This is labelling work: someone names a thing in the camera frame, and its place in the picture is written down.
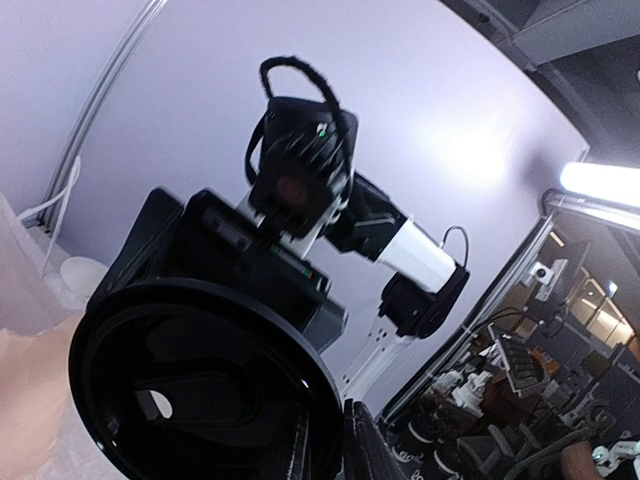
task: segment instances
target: pink fabric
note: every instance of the pink fabric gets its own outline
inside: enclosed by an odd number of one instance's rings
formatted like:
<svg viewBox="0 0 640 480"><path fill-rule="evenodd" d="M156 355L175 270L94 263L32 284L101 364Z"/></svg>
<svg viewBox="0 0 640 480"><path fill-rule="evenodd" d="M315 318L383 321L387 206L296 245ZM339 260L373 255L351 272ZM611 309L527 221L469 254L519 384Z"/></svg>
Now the pink fabric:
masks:
<svg viewBox="0 0 640 480"><path fill-rule="evenodd" d="M21 235L26 232L0 196L0 480L21 479L53 451L80 318L63 322L68 313L24 254Z"/></svg>
<svg viewBox="0 0 640 480"><path fill-rule="evenodd" d="M54 453L69 400L69 345L79 319L37 337L0 331L1 480L33 473Z"/></svg>

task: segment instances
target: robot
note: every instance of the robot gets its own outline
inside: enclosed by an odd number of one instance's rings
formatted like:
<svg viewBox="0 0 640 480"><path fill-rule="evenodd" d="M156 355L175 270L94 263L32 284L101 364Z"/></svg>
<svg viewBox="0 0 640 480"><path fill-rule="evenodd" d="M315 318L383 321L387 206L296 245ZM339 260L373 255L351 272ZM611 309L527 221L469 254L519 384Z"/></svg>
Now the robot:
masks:
<svg viewBox="0 0 640 480"><path fill-rule="evenodd" d="M325 102L274 96L268 73L280 66L305 74ZM355 171L357 118L319 73L275 57L260 76L268 107L245 156L248 194L234 208L210 190L186 205L152 191L72 343L80 416L132 479L334 478L343 402L432 335L469 278ZM305 259L320 238L397 272L379 308L396 331L370 337L340 392L319 353L347 312Z"/></svg>

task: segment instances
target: ceiling light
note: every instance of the ceiling light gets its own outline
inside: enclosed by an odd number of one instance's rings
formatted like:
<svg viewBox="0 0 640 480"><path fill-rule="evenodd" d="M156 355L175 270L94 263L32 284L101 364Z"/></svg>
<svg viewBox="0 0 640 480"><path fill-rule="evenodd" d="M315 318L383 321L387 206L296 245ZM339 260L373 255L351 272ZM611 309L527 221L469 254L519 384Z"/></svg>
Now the ceiling light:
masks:
<svg viewBox="0 0 640 480"><path fill-rule="evenodd" d="M560 183L567 190L614 203L640 207L640 169L569 163L562 170Z"/></svg>
<svg viewBox="0 0 640 480"><path fill-rule="evenodd" d="M429 130L428 147L425 147L428 157L441 159L438 166L456 180L474 189L491 189L506 177L509 142L496 136L490 126L466 129L463 136L456 125L443 124Z"/></svg>
<svg viewBox="0 0 640 480"><path fill-rule="evenodd" d="M586 306L590 307L592 310L598 309L598 306L595 303L590 302L586 298L581 298L580 301L584 303Z"/></svg>

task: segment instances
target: ceiling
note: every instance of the ceiling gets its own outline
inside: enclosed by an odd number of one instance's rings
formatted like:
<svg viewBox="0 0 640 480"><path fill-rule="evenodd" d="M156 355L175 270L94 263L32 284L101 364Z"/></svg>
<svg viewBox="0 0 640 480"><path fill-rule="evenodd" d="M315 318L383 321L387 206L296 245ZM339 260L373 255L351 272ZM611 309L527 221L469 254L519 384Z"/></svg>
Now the ceiling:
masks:
<svg viewBox="0 0 640 480"><path fill-rule="evenodd" d="M570 214L560 217L557 232L567 243L592 241L584 267L603 287L618 285L613 302L640 332L640 238Z"/></svg>
<svg viewBox="0 0 640 480"><path fill-rule="evenodd" d="M640 2L442 1L527 72L593 161L640 165Z"/></svg>

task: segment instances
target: black cable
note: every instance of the black cable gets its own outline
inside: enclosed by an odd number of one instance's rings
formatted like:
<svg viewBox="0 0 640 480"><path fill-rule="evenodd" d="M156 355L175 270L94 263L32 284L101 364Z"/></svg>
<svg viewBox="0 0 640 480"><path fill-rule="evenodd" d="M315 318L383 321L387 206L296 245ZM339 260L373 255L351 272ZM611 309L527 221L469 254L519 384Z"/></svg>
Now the black cable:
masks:
<svg viewBox="0 0 640 480"><path fill-rule="evenodd" d="M264 135L265 118L266 115L263 115L262 118L258 121L256 127L253 129L251 139L249 139L249 145L247 145L247 151L244 155L244 173L247 177L249 185L254 185L256 183L256 180L258 179L258 172L256 172L256 169L253 168L253 165L251 165L251 155L253 154L253 151L256 149L258 143L260 143L260 140L262 140L262 136Z"/></svg>
<svg viewBox="0 0 640 480"><path fill-rule="evenodd" d="M549 216L549 197L557 194L566 194L567 192L560 190L558 188L548 188L540 195L538 199L538 208L540 209L540 213L542 213L543 217Z"/></svg>
<svg viewBox="0 0 640 480"><path fill-rule="evenodd" d="M276 67L291 67L295 68L309 79L311 83L313 83L322 96L324 97L327 105L329 106L329 111L331 112L331 116L333 117L333 121L336 124L336 128L338 130L338 134L340 135L342 141L342 153L344 155L345 167L347 170L347 185L345 190L343 191L342 198L343 200L348 200L351 196L351 192L353 191L353 161L351 158L351 146L349 145L349 127L347 126L347 122L342 115L342 109L340 108L340 102L336 98L333 90L327 83L327 80L320 75L311 65L306 62L303 62L297 57L273 57L265 60L260 65L260 79L262 81L262 86L264 88L265 93L269 99L273 98L273 90L271 89L271 82L269 81L269 70Z"/></svg>
<svg viewBox="0 0 640 480"><path fill-rule="evenodd" d="M498 316L493 316L493 317L489 317L486 322L494 322L496 320L500 320L501 318L507 318L507 317L512 317L512 316L519 316L519 317L524 317L528 320L531 320L532 322L538 323L538 319L532 317L531 315L527 315L525 312L511 312L511 313L505 313L504 315L498 315Z"/></svg>
<svg viewBox="0 0 640 480"><path fill-rule="evenodd" d="M458 230L462 233L464 237L465 250L464 250L464 264L462 265L464 268L467 268L467 261L469 260L469 235L467 235L467 231L461 227L460 225L454 225L453 227L449 227L446 232L444 232L444 237L442 238L442 248L447 244L447 238L449 234L454 230Z"/></svg>
<svg viewBox="0 0 640 480"><path fill-rule="evenodd" d="M562 312L561 314L558 315L556 312L560 308L564 309L564 312ZM554 312L553 317L551 318L551 321L549 323L551 324L553 322L553 320L555 320L555 318L557 316L560 316L560 318L562 319L560 321L560 326L553 333L547 333L546 331L542 332L542 335L544 335L545 338L555 338L562 331L562 329L564 328L564 326L567 323L567 315L569 314L569 304L566 303L566 302L563 302L562 304L558 305L558 308L556 309L556 312Z"/></svg>
<svg viewBox="0 0 640 480"><path fill-rule="evenodd" d="M516 307L504 307L504 308L502 308L502 309L500 309L500 310L498 310L496 312L493 312L493 314L491 314L491 317L495 317L496 315L500 315L501 313L505 313L505 312L508 312L508 311L516 312L516 313L522 313L522 314L526 313L524 310L521 310L521 309L516 308Z"/></svg>

